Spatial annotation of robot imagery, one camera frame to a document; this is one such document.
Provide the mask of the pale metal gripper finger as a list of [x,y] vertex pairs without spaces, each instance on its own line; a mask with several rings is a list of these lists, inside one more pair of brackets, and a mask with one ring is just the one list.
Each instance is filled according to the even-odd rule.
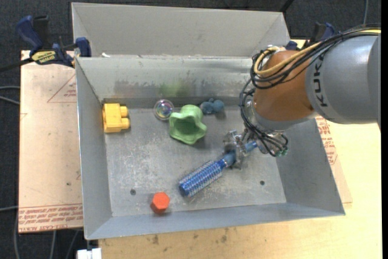
[[244,147],[244,134],[238,133],[236,130],[229,131],[223,138],[224,148],[241,149]]
[[242,169],[244,160],[250,155],[250,152],[246,150],[235,150],[235,161],[232,164],[234,169]]

